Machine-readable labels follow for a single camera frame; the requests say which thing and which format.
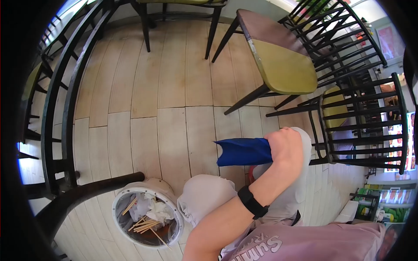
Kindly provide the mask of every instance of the watch strap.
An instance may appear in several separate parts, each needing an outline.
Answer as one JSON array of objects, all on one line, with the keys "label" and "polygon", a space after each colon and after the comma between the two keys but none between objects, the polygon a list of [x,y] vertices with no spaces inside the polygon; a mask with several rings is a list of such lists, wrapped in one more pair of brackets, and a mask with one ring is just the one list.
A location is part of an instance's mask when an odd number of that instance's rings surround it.
[{"label": "watch strap", "polygon": [[252,214],[254,214],[254,220],[263,217],[268,212],[269,206],[263,207],[262,205],[260,205],[260,203],[258,203],[257,200],[254,198],[254,195],[248,189],[248,186],[244,186],[238,191],[238,197],[240,198],[244,206]]}]

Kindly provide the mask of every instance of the poster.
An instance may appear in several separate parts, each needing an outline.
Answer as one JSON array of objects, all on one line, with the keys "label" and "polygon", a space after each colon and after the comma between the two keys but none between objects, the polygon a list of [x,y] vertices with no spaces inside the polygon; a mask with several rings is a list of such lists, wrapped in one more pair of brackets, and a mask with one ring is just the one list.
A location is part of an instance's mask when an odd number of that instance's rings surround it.
[{"label": "poster", "polygon": [[386,60],[403,56],[405,45],[398,32],[391,25],[377,29],[380,48]]}]

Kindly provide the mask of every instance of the knee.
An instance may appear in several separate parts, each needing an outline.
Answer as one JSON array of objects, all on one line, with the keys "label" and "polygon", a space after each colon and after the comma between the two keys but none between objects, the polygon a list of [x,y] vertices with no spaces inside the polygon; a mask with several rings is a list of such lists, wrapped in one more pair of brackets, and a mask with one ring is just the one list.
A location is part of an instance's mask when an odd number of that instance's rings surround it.
[{"label": "knee", "polygon": [[185,219],[195,226],[205,215],[236,195],[232,181],[219,176],[197,175],[184,185],[177,206]]},{"label": "knee", "polygon": [[189,179],[183,187],[183,195],[202,195],[235,191],[235,184],[227,179],[213,175],[196,175]]}]

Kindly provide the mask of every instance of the trash can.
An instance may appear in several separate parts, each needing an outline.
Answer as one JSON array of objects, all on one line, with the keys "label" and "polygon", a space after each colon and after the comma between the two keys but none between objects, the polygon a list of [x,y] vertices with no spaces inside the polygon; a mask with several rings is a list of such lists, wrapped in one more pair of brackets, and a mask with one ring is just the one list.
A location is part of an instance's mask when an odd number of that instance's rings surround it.
[{"label": "trash can", "polygon": [[126,185],[116,196],[112,205],[113,220],[119,231],[134,244],[150,249],[161,249],[167,246],[161,242],[155,233],[148,230],[144,233],[128,231],[136,223],[130,212],[122,215],[124,210],[132,202],[133,194],[148,193],[155,196],[158,202],[164,202],[172,211],[174,219],[169,224],[159,228],[156,233],[167,244],[171,245],[181,237],[184,229],[184,220],[177,209],[177,197],[174,196],[170,185],[158,178],[148,178],[143,182],[134,182]]}]

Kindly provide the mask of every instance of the yellow chair seat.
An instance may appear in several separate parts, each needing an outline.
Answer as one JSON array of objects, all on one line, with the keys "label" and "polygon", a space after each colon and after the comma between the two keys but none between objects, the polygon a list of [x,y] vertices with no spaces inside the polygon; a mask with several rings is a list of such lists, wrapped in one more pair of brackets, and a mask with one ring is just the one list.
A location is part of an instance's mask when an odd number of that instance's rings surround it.
[{"label": "yellow chair seat", "polygon": [[296,35],[269,17],[249,10],[238,9],[237,19],[270,90],[289,95],[316,90],[314,64]]},{"label": "yellow chair seat", "polygon": [[41,70],[42,63],[39,63],[30,73],[28,79],[26,80],[25,89],[23,90],[22,101],[29,100],[35,92],[35,84],[38,83]]},{"label": "yellow chair seat", "polygon": [[[209,2],[208,0],[137,0],[140,3],[167,3],[167,4],[184,4],[184,5],[202,5]],[[212,3],[219,3],[222,0],[213,0]]]},{"label": "yellow chair seat", "polygon": [[[339,91],[339,90],[340,90],[340,88],[338,86],[334,86],[331,89],[326,90],[324,92],[324,94],[330,94],[332,92]],[[322,102],[322,104],[325,105],[325,104],[330,104],[330,103],[333,103],[333,102],[343,101],[343,100],[344,100],[344,95],[340,94],[340,95],[324,98],[324,101]],[[326,116],[331,116],[331,115],[336,115],[336,114],[341,114],[341,113],[347,113],[348,110],[347,110],[346,105],[341,105],[341,106],[324,108],[323,112],[324,112],[324,117],[326,117]],[[347,118],[329,119],[329,120],[325,121],[325,125],[326,125],[327,128],[339,127],[339,126],[341,126],[341,124],[344,123],[344,121],[346,119]]]},{"label": "yellow chair seat", "polygon": [[270,90],[289,95],[310,94],[316,90],[318,81],[309,56],[256,39],[251,39],[249,45]]}]

